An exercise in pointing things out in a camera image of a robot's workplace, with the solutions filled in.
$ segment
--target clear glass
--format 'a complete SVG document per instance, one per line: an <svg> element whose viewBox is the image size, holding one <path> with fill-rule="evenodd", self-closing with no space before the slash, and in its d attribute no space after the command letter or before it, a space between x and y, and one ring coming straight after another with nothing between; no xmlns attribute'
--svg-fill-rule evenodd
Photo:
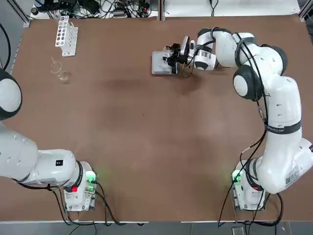
<svg viewBox="0 0 313 235"><path fill-rule="evenodd" d="M61 62L55 61L53 58L51 59L52 59L51 73L55 74L62 84L68 84L70 80L70 73L68 71L65 71L64 68L62 68Z"/></svg>

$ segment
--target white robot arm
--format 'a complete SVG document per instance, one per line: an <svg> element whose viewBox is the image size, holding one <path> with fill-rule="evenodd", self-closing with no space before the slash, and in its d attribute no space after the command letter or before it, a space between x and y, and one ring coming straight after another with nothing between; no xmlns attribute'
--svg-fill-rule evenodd
<svg viewBox="0 0 313 235"><path fill-rule="evenodd" d="M216 43L215 54L212 54ZM279 47L258 46L250 33L232 34L222 28L204 28L188 56L175 59L166 48L163 60L191 64L199 70L212 70L215 60L224 67L238 67L233 86L238 95L253 101L266 96L268 131L264 153L247 163L247 172L236 179L235 193L242 210L256 210L263 205L265 194L278 193L295 183L313 165L313 145L302 138L302 115L297 83L282 76L287 57ZM235 174L242 168L238 163Z"/></svg>
<svg viewBox="0 0 313 235"><path fill-rule="evenodd" d="M21 106L17 81L0 70L0 176L21 185L63 187L68 211L93 209L96 176L88 163L76 161L68 150L38 150L35 142L1 123L14 116Z"/></svg>

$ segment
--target white test tube rack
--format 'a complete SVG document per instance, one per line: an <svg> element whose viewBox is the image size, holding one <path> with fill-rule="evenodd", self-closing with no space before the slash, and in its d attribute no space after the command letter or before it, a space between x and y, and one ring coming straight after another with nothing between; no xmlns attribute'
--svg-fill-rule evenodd
<svg viewBox="0 0 313 235"><path fill-rule="evenodd" d="M78 27L69 24L68 16L62 16L59 20L55 46L62 49L62 56L74 56L76 53Z"/></svg>

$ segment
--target green led light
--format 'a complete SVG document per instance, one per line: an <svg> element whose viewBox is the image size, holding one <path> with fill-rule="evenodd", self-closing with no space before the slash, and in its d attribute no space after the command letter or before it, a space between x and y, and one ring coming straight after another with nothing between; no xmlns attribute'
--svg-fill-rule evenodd
<svg viewBox="0 0 313 235"><path fill-rule="evenodd" d="M232 173L232 178L233 178L233 181L235 182L235 183L237 183L237 182L240 182L240 178L241 178L241 176L242 176L242 172L240 172L240 174L238 175L238 173L240 172L240 170L235 170L233 173Z"/></svg>
<svg viewBox="0 0 313 235"><path fill-rule="evenodd" d="M86 172L86 179L87 181L94 181L96 180L96 174L93 171L87 171Z"/></svg>

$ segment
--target brown table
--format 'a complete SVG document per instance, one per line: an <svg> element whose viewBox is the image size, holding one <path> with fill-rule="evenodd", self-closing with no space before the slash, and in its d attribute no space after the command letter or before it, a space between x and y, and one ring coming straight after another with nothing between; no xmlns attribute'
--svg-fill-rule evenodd
<svg viewBox="0 0 313 235"><path fill-rule="evenodd" d="M216 221L240 152L263 132L255 103L236 95L235 68L194 71L189 79L152 76L151 54L196 39L203 27L251 32L258 43L288 55L296 79L303 136L313 141L312 52L299 17L214 17L74 20L76 56L54 47L57 22L33 21L25 30L13 76L23 92L21 111L5 124L40 149L63 148L100 175L118 220ZM62 85L51 57L71 73ZM313 171L282 193L284 220L312 220ZM0 220L61 220L54 196L0 179ZM275 220L275 196L257 219ZM228 200L223 220L234 220ZM80 220L104 220L103 207ZM251 219L241 213L240 219Z"/></svg>

